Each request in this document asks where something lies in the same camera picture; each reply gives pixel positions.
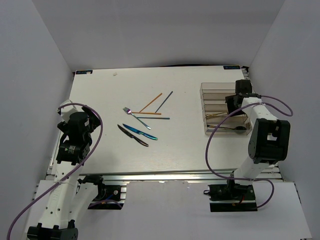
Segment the black spoon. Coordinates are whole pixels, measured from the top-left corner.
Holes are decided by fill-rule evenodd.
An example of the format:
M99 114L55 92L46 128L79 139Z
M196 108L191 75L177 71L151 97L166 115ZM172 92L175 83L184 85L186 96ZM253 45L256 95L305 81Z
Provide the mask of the black spoon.
M208 128L216 128L215 125L207 125ZM244 126L236 126L236 127L224 127L224 126L219 126L219 129L223 130L233 130L233 131L246 131L247 129Z

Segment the gold fork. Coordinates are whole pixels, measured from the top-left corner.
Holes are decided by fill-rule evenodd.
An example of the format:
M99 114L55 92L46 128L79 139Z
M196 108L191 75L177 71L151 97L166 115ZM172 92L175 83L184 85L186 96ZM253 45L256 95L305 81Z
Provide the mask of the gold fork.
M214 118L218 116L226 116L228 113L227 112L219 112L219 113L211 113L211 114L206 114L206 118Z

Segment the black knife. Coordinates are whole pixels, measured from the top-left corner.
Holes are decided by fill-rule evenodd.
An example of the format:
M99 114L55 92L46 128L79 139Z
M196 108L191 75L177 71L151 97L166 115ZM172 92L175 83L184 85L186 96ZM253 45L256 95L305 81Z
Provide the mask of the black knife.
M149 147L149 145L142 141L141 139L139 139L138 137L134 136L133 134L131 134L129 131L125 130L122 126L120 126L119 124L117 125L118 128L125 134L127 135L129 138L134 139L135 141L137 141L139 144L141 144L144 147Z

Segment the blue iridescent knife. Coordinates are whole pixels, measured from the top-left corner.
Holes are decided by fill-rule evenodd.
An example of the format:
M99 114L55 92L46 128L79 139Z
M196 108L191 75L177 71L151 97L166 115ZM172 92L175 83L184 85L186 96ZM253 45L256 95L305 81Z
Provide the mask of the blue iridescent knife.
M134 127L131 127L131 126L129 126L129 125L126 125L126 124L122 124L126 129L128 129L128 130L130 130L130 131L132 131L132 132L134 132L134 133L136 133L136 134L138 134L138 135L143 135L143 136L145 136L146 138L149 138L149 139L152 139L152 140L155 140L155 141L157 141L158 140L158 138L157 137L155 137L155 136L153 136L153 135L150 135L150 134L148 134L148 133L146 133L146 132L143 132L143 131L141 131L141 130L138 130L138 129L136 129L136 128L134 128Z

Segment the iridescent silver fork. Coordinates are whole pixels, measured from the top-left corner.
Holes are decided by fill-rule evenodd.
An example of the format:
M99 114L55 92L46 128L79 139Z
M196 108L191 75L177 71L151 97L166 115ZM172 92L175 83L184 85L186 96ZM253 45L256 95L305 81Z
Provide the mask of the iridescent silver fork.
M146 124L144 123L142 120L140 120L138 117L135 116L135 114L127 107L124 107L123 108L123 111L126 112L128 115L131 115L133 116L136 120L138 120L142 125L144 125L148 130L151 130L151 128Z

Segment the orange chopstick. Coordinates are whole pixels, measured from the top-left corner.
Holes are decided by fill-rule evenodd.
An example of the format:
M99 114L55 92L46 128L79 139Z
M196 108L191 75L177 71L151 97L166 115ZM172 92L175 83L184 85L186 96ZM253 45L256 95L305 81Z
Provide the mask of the orange chopstick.
M143 110L145 110L148 106L150 106L154 101L156 101L160 96L162 96L163 93L161 92L159 95L157 95L154 99L152 99L146 106L144 106L138 113L142 113Z
M156 115L156 116L161 116L162 113L155 113L155 112L133 112L131 111L129 114L132 114L133 116L135 115Z

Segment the teal chopstick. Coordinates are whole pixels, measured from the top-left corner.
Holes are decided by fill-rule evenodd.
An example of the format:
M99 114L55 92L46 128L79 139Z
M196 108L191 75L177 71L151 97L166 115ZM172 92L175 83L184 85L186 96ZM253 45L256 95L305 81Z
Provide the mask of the teal chopstick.
M150 119L150 120L170 120L170 117L137 117L138 119Z

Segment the dark blue chopstick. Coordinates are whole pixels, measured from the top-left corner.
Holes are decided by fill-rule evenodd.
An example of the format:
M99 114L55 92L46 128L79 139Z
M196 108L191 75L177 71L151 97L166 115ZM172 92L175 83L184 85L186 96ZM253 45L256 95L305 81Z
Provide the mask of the dark blue chopstick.
M163 100L163 102L160 104L160 106L156 109L154 113L158 113L158 111L161 109L161 107L166 103L166 101L170 98L170 96L173 94L173 90L168 94L168 96Z

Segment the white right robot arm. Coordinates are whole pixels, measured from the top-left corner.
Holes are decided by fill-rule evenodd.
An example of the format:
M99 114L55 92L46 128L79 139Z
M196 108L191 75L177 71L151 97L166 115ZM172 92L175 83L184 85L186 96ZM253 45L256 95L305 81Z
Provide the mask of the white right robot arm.
M288 154L291 125L280 120L254 93L251 81L240 79L235 82L235 94L225 98L230 116L247 115L253 125L248 143L248 157L227 181L226 195L236 200L248 191L253 180L270 165L284 161Z

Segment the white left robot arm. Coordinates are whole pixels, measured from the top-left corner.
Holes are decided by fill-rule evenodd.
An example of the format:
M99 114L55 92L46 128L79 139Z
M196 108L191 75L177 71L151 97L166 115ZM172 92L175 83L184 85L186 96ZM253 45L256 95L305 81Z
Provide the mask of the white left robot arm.
M27 231L28 240L76 240L79 222L93 199L105 196L106 187L97 177L79 180L84 163L93 154L97 144L91 134L103 128L100 115L91 107L69 100L57 108L63 121L58 124L62 132L56 156L54 184L35 199L48 195L48 202L36 226Z

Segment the blue label sticker right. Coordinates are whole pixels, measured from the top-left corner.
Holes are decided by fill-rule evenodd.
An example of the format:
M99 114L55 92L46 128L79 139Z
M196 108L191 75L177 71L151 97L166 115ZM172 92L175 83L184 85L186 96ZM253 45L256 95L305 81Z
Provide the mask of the blue label sticker right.
M224 70L240 70L241 67L239 65L224 65Z

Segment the blue label sticker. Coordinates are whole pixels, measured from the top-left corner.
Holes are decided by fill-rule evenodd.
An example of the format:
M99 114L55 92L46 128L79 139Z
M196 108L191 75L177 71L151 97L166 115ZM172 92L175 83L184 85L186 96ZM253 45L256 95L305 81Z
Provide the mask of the blue label sticker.
M239 65L224 65L224 70L240 70L241 67Z
M90 69L90 70L77 70L75 72L76 75L90 75L93 73L93 70Z

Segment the blue label sticker left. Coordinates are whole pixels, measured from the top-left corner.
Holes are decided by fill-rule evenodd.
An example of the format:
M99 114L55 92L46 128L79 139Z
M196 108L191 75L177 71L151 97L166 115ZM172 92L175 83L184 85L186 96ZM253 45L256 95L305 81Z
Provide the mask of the blue label sticker left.
M90 69L90 70L77 70L75 72L76 75L90 75L93 73L93 70Z

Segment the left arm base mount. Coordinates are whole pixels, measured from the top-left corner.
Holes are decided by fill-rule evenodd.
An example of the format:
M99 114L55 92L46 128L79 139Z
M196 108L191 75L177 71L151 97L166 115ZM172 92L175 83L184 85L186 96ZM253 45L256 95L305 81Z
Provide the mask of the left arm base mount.
M88 210L121 210L121 185L110 185L104 183L102 175L89 174L83 179L79 178L79 186L82 184L93 184L97 189L97 196L89 204Z

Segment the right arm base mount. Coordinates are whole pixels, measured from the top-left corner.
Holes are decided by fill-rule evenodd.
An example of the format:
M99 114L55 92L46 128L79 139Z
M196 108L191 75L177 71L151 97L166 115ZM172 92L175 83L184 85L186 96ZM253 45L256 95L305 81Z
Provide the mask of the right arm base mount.
M256 196L252 185L244 188L227 184L211 184L203 191L209 197L212 213L257 212Z

